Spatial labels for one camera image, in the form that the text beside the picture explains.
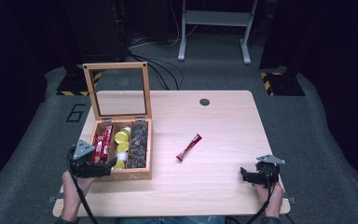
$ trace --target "human hand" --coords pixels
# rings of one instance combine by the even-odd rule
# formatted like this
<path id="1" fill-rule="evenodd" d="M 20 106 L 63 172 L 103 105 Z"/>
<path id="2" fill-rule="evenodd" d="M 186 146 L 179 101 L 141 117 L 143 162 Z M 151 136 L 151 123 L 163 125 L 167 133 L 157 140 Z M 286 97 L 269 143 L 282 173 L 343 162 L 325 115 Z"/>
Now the human hand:
<path id="1" fill-rule="evenodd" d="M 258 194 L 258 201 L 260 203 L 264 204 L 264 202 L 269 197 L 269 189 L 266 189 L 263 185 L 257 185 L 255 184 L 255 190 Z M 279 218 L 281 207 L 282 207 L 282 200 L 283 200 L 283 194 L 284 190 L 279 182 L 275 183 L 275 188 L 272 186 L 271 191 L 272 192 L 271 197 L 269 198 L 269 204 L 266 208 L 265 214 L 266 217 L 277 217 Z"/>
<path id="2" fill-rule="evenodd" d="M 96 177 L 77 178 L 77 184 L 82 189 L 84 196 L 87 195 L 92 183 L 96 179 L 97 179 Z M 77 211 L 80 207 L 81 201 L 79 195 L 77 194 L 75 183 L 72 180 L 69 171 L 65 171 L 62 174 L 62 184 L 63 184 L 63 209 L 62 209 L 61 217 L 63 220 L 66 221 L 76 221 Z"/>

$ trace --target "open box lid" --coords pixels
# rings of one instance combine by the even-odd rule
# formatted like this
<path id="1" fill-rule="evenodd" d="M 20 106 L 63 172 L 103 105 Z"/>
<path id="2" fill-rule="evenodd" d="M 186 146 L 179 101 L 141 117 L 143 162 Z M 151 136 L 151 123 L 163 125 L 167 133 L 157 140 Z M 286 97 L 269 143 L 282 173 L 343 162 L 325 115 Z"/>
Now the open box lid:
<path id="1" fill-rule="evenodd" d="M 96 120 L 151 119 L 147 63 L 84 63 Z"/>

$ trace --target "table top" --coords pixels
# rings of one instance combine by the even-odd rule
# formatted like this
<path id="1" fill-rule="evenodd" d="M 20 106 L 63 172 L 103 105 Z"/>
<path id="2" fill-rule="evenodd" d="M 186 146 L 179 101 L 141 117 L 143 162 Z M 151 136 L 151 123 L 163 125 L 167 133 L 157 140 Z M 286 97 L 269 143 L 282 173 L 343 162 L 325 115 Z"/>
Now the table top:
<path id="1" fill-rule="evenodd" d="M 255 172 L 256 157 L 271 154 L 249 91 L 151 91 L 153 178 L 97 182 L 86 199 L 96 217 L 252 215 L 261 207 L 240 168 Z M 208 99 L 209 105 L 201 105 Z M 89 141 L 95 118 L 87 117 L 81 139 Z M 196 134 L 202 139 L 182 162 L 176 155 Z M 57 200 L 54 216 L 61 214 Z M 282 214 L 290 211 L 283 199 Z M 87 215 L 83 206 L 80 217 Z"/>

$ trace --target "wooden box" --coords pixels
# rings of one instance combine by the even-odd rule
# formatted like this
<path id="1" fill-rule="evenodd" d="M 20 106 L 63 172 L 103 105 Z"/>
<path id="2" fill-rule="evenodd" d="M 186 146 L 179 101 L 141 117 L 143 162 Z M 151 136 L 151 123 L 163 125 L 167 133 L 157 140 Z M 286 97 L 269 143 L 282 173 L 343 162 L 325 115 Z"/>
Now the wooden box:
<path id="1" fill-rule="evenodd" d="M 85 63 L 83 70 L 96 120 L 94 136 L 83 140 L 107 156 L 104 161 L 94 152 L 95 162 L 119 159 L 111 175 L 99 180 L 151 179 L 153 123 L 147 63 Z"/>

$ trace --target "white stand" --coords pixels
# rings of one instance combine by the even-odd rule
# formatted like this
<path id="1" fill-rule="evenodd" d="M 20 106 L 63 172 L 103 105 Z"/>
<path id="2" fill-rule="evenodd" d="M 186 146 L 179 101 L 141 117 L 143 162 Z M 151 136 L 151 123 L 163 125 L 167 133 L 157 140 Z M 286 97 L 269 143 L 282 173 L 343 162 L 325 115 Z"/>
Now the white stand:
<path id="1" fill-rule="evenodd" d="M 186 10 L 186 0 L 183 0 L 182 9 L 182 40 L 179 48 L 178 60 L 185 59 L 186 52 L 186 25 L 187 24 L 201 24 L 201 25 L 225 25 L 225 26 L 241 26 L 247 27 L 243 39 L 241 39 L 241 49 L 243 61 L 245 64 L 251 63 L 247 42 L 249 33 L 251 31 L 253 19 L 255 16 L 255 8 L 258 0 L 253 0 L 251 12 L 214 12 L 214 11 L 193 11 Z"/>

